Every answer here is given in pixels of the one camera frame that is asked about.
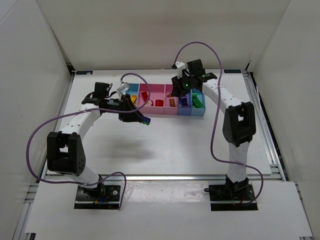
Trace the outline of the green lego plate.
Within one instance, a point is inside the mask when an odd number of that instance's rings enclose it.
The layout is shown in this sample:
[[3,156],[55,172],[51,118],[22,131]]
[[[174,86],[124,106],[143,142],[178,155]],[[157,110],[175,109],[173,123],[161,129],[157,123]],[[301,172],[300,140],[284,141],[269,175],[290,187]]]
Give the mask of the green lego plate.
[[198,95],[196,93],[193,93],[192,96],[192,106],[194,108],[199,108],[202,109],[203,108],[203,104],[202,102],[199,100]]

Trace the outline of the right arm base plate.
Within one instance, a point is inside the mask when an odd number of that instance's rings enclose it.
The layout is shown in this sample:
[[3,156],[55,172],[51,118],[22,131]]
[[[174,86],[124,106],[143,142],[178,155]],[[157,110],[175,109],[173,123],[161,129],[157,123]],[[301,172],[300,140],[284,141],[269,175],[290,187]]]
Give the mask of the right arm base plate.
[[225,184],[211,184],[204,189],[209,194],[210,210],[212,212],[227,211],[257,211],[255,192],[251,184],[247,190],[231,196]]

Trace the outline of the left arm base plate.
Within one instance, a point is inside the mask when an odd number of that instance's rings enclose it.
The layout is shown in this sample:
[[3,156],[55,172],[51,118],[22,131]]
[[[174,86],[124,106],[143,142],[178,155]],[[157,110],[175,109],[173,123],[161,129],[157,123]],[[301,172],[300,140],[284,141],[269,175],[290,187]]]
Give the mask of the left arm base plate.
[[107,180],[96,188],[77,187],[74,209],[118,210],[121,205],[123,185],[121,181]]

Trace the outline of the small purple lego block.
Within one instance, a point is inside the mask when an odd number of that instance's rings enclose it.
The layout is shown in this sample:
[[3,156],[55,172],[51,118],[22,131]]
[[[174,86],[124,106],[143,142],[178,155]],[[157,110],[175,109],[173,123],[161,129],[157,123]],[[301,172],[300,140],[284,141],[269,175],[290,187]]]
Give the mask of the small purple lego block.
[[180,97],[180,104],[181,104],[181,107],[182,108],[187,108],[189,105],[188,105],[188,100],[187,100],[187,96],[182,96]]

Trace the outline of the orange lego plate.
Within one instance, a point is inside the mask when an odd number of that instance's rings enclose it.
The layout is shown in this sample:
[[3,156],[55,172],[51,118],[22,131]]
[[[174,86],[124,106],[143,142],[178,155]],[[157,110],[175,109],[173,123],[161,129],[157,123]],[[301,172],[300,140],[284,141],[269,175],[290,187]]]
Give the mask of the orange lego plate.
[[175,107],[176,106],[175,100],[173,98],[169,99],[169,106],[170,107]]

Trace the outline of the red lego brick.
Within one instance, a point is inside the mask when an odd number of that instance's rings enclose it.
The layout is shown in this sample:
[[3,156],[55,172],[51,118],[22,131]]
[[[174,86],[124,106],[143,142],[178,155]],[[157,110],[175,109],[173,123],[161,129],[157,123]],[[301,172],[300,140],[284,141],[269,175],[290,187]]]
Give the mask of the red lego brick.
[[164,101],[161,99],[156,99],[155,100],[155,106],[156,107],[163,107],[164,106]]

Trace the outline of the striped lego plate stack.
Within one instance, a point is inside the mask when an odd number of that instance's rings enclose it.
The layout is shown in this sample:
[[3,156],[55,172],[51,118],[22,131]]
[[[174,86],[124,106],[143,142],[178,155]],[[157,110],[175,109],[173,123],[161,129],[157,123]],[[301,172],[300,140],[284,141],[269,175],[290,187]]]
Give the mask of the striped lego plate stack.
[[149,117],[144,116],[142,113],[139,114],[139,122],[149,126],[151,123],[151,119]]

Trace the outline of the red striped lego block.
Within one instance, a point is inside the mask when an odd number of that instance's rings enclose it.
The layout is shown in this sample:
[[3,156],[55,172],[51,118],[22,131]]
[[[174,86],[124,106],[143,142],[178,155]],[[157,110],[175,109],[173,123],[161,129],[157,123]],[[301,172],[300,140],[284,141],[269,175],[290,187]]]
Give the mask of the red striped lego block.
[[149,94],[148,94],[148,92],[146,92],[146,91],[143,91],[142,93],[141,93],[141,101],[143,102],[143,103],[147,103],[148,101],[149,101]]

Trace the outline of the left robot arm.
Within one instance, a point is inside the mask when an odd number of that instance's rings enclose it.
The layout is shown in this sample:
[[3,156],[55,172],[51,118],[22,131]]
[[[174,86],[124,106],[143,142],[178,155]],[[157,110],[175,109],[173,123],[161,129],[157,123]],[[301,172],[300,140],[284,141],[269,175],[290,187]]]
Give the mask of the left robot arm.
[[87,192],[101,192],[102,178],[86,166],[82,140],[90,127],[103,114],[103,110],[120,111],[118,119],[125,123],[150,124],[134,106],[129,94],[121,93],[119,98],[110,98],[109,83],[96,82],[94,91],[81,102],[80,113],[58,132],[47,136],[47,168],[77,182]]

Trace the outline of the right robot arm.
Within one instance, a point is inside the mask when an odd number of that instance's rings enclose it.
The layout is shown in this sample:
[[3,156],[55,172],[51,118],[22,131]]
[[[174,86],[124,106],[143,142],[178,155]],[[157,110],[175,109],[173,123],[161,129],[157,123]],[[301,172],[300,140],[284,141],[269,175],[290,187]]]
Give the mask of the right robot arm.
[[224,189],[231,199],[243,197],[249,189],[247,174],[248,149],[256,133],[254,105],[243,102],[221,85],[221,76],[207,73],[200,59],[172,65],[176,76],[172,81],[172,97],[183,98],[192,89],[197,89],[217,105],[223,113],[222,134],[228,143],[229,159]]

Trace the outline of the orange yellow lego block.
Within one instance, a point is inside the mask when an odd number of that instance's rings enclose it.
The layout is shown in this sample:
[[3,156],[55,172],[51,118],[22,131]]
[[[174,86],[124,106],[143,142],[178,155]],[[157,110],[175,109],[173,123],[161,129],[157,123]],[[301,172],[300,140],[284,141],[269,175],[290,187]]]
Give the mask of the orange yellow lego block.
[[134,105],[137,104],[137,95],[132,94],[132,95],[130,96],[130,99],[131,99],[131,102],[132,102]]

